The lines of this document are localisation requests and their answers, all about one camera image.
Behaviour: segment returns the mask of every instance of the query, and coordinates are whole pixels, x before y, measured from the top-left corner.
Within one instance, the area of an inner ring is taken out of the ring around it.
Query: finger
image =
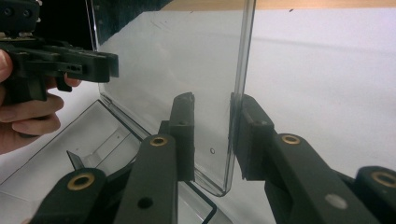
[[[69,87],[77,87],[77,86],[81,83],[81,80],[69,78],[69,77],[67,77],[67,74],[65,74],[65,75],[64,75],[64,82],[65,82]],[[47,78],[47,79],[46,79],[46,87],[47,87],[47,90],[52,89],[52,88],[55,88],[55,87],[56,87],[56,80],[55,80],[55,78],[53,78],[53,77]]]
[[[4,88],[4,86],[0,85],[0,106],[3,104],[5,98],[6,98],[6,89]]]
[[[12,123],[12,129],[18,133],[43,135],[52,133],[61,127],[61,122],[55,114],[40,119],[26,119]]]
[[[0,49],[0,82],[6,80],[12,72],[12,61],[9,55]]]
[[[31,138],[22,138],[19,133],[8,132],[7,130],[12,130],[11,127],[12,127],[12,123],[5,123],[1,126],[1,128],[4,128],[5,132],[1,132],[0,129],[0,136],[1,136],[0,155],[4,153],[8,153],[20,147],[25,147],[33,143],[39,137],[37,136]]]
[[[13,122],[23,119],[33,119],[53,114],[64,107],[61,97],[49,94],[47,101],[29,101],[16,105],[4,105],[0,107],[0,121]]]

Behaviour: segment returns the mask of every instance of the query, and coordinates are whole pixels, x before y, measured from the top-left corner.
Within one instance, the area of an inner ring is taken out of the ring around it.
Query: screw hole
[[[81,185],[87,184],[89,180],[90,180],[90,179],[89,179],[88,177],[83,176],[83,177],[81,177],[81,178],[75,180],[74,184],[75,184],[76,186],[81,186]]]
[[[300,139],[296,136],[293,135],[283,135],[282,136],[283,142],[289,144],[289,145],[298,145],[300,144]]]

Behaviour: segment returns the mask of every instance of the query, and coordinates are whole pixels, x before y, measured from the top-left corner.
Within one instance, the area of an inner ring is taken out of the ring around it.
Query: clear plastic container
[[[231,187],[253,10],[250,0],[91,2],[95,47],[120,61],[120,77],[100,85],[104,101],[154,134],[192,92],[195,181],[217,196]]]

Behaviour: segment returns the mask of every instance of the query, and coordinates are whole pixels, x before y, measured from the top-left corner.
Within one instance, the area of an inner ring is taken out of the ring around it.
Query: transparent acrylic panel
[[[134,160],[140,143],[139,137],[96,101],[0,185],[0,222],[22,223],[35,214],[58,180],[74,171],[67,152],[79,157],[85,167],[110,175]],[[222,214],[193,186],[179,183],[178,193],[179,223],[207,223]],[[227,217],[222,221],[232,223]]]
[[[89,7],[97,50],[120,60],[120,77],[101,85],[101,93],[154,134],[169,119],[173,99],[191,91],[195,179],[224,195],[232,181],[234,120],[245,85],[254,1],[92,0]]]

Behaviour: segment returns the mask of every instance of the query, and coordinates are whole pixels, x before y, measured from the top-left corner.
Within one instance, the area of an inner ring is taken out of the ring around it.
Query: mounting hole
[[[152,205],[154,204],[154,202],[152,201],[151,198],[145,197],[139,200],[139,202],[137,203],[137,206],[140,209],[148,209],[150,208]]]
[[[383,171],[373,172],[371,176],[373,180],[382,184],[383,186],[396,189],[396,176]]]
[[[347,201],[337,194],[328,194],[324,199],[335,208],[342,210],[347,209]]]
[[[293,136],[293,135],[283,135],[282,136],[282,141],[289,144],[289,145],[298,145],[300,144],[300,138]]]
[[[81,190],[89,187],[93,181],[95,180],[95,176],[92,173],[83,173],[74,176],[69,183],[67,184],[67,188],[70,190]]]
[[[149,143],[154,147],[161,147],[168,143],[168,140],[164,137],[155,137],[149,141]]]

